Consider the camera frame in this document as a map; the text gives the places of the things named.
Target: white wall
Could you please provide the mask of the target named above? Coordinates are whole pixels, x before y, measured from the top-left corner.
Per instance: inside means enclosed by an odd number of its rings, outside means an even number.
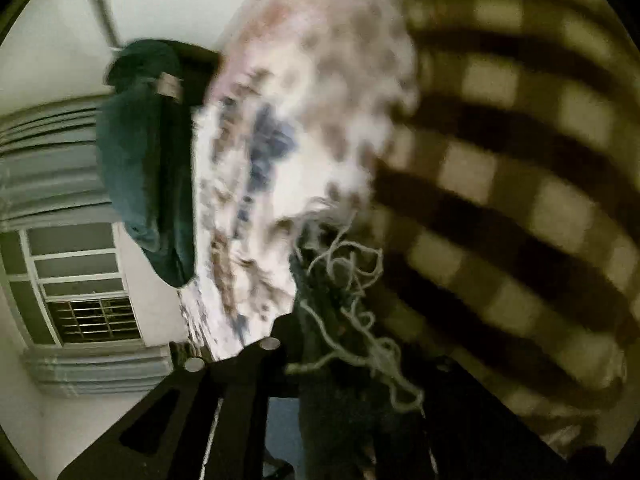
[[[121,43],[167,38],[216,48],[244,0],[107,0]],[[0,46],[0,117],[105,93],[113,59],[91,0],[31,0]]]
[[[127,280],[129,299],[145,345],[186,341],[178,293],[158,278],[138,245],[122,224],[116,226],[116,247]]]
[[[87,396],[77,399],[46,397],[44,402],[45,473],[55,480],[60,472],[95,439],[127,413],[144,394]]]
[[[0,46],[0,116],[107,92],[110,60],[89,0],[31,0]]]
[[[39,479],[44,479],[44,398],[20,362],[20,339],[0,289],[0,426]]]

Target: blanket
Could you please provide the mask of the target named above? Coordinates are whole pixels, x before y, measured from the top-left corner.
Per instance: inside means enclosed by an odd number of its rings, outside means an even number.
[[[367,306],[559,452],[588,440],[640,319],[639,56],[605,0],[265,0],[196,122],[193,337],[290,312],[296,225],[358,212]]]

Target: dark green fabric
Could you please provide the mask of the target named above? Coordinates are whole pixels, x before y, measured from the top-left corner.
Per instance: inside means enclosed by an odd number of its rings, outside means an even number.
[[[155,272],[171,286],[193,276],[191,107],[202,104],[218,54],[171,41],[124,48],[97,119],[100,172],[114,209]],[[182,99],[159,95],[158,78],[181,79]]]

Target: yarn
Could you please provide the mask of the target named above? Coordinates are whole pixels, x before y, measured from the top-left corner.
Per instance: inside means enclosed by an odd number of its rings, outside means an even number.
[[[325,200],[318,199],[315,202],[321,205],[327,205]],[[344,216],[340,210],[319,210],[313,211],[307,214],[300,222],[298,222],[298,234],[302,232],[302,225],[306,225],[311,233],[310,242],[306,245],[306,248],[310,246],[315,250],[319,249],[319,234],[322,229],[320,228],[321,222],[334,223],[340,216]],[[318,313],[308,306],[306,301],[300,302],[300,307],[305,310],[316,322],[318,329],[322,335],[322,338],[332,349],[327,355],[318,359],[312,363],[294,363],[289,364],[286,367],[285,372],[287,374],[304,374],[310,373],[315,370],[319,370],[329,361],[333,359],[341,359],[342,361],[357,367],[369,367],[372,376],[379,376],[380,380],[386,384],[389,388],[390,403],[393,409],[399,413],[406,413],[412,411],[422,412],[422,402],[424,400],[423,389],[415,386],[402,375],[400,370],[401,350],[393,339],[389,337],[375,338],[370,330],[373,324],[376,322],[376,316],[373,312],[364,310],[361,305],[361,300],[365,296],[367,288],[372,286],[380,278],[383,273],[383,251],[380,249],[373,249],[367,247],[361,243],[343,240],[343,237],[351,229],[353,221],[355,219],[355,213],[350,215],[349,221],[338,232],[337,236],[332,241],[329,248],[316,256],[309,266],[306,268],[306,274],[311,274],[314,266],[324,260],[327,275],[331,280],[336,283],[336,266],[343,267],[348,272],[348,282],[345,287],[347,293],[352,297],[351,303],[348,308],[341,307],[340,312],[350,322],[354,329],[362,334],[366,342],[368,355],[361,356],[354,354],[344,348],[340,343],[336,342],[327,332],[324,325],[324,320],[318,315]],[[351,250],[349,257],[335,256],[335,252],[338,250],[348,249]],[[298,247],[298,242],[295,242],[294,250],[299,258],[302,259],[302,252]],[[360,251],[364,254],[371,254],[376,259],[376,265],[373,270],[363,270],[357,266],[356,263],[356,251]],[[411,402],[404,402],[398,399],[398,389],[410,394],[414,397]]]

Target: metal rivet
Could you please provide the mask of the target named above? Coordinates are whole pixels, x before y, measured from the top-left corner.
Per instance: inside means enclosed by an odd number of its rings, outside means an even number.
[[[442,358],[437,364],[436,368],[441,372],[450,372],[452,366],[452,360],[448,357]]]
[[[184,362],[184,369],[188,372],[199,372],[205,367],[205,362],[199,357],[189,357]]]
[[[274,337],[265,337],[260,341],[260,348],[263,350],[276,350],[280,347],[280,340]]]

